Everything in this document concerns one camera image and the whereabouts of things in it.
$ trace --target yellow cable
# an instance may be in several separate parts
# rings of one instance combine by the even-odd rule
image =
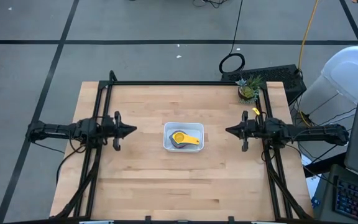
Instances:
[[[313,21],[314,14],[316,12],[316,8],[317,8],[317,5],[318,5],[318,1],[319,0],[316,0],[316,2],[314,4],[313,11],[311,12],[311,16],[310,16],[310,19],[309,19],[308,27],[306,28],[305,35],[303,36],[302,45],[301,45],[301,51],[299,53],[298,69],[301,69],[302,56],[303,56],[303,47],[305,46],[305,41],[306,41],[306,38],[308,37],[311,21]],[[307,125],[307,127],[311,127],[311,125],[309,123],[307,123],[306,119],[303,117],[303,112],[302,111],[300,111],[300,114],[301,114],[301,118],[302,118],[303,122]]]
[[[308,28],[306,28],[305,35],[303,36],[302,45],[301,45],[301,52],[299,53],[299,61],[298,61],[298,68],[299,69],[301,69],[301,64],[302,64],[303,46],[305,46],[305,41],[306,41],[306,38],[307,38],[308,33],[309,33],[311,21],[313,21],[313,18],[314,18],[314,13],[316,12],[318,1],[319,0],[316,0],[316,2],[314,4],[313,12],[311,12],[311,16],[310,16],[309,23],[308,23]]]

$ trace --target wooden table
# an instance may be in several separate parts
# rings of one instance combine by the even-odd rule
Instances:
[[[74,122],[92,116],[97,82],[83,82]],[[268,83],[273,115],[291,123],[282,83]],[[104,146],[92,219],[144,220],[274,220],[267,171],[260,155],[262,141],[249,139],[249,150],[225,132],[254,105],[240,104],[236,86],[114,86],[109,114],[118,110],[122,122],[137,131],[121,141],[121,151]],[[261,96],[262,108],[265,108]],[[204,125],[204,149],[174,153],[162,146],[166,122]],[[66,156],[72,149],[67,146]],[[299,153],[282,149],[289,191],[313,215]],[[51,215],[58,213],[78,188],[83,154],[64,163]],[[282,217],[281,191],[277,188]],[[86,200],[83,200],[82,214]]]

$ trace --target black keyboard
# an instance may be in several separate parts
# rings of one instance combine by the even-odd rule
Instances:
[[[358,220],[358,185],[338,179],[334,188],[334,211]]]

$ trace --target potted plant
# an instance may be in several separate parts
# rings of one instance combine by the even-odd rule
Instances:
[[[239,85],[238,94],[242,103],[253,103],[259,95],[259,87],[262,84],[262,77],[251,76],[248,80],[240,79],[236,81]]]

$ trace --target yellow measuring spoon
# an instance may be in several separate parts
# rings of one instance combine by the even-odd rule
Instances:
[[[177,144],[200,144],[200,140],[198,140],[198,138],[194,138],[193,136],[187,135],[182,132],[177,132],[173,134],[172,138]]]

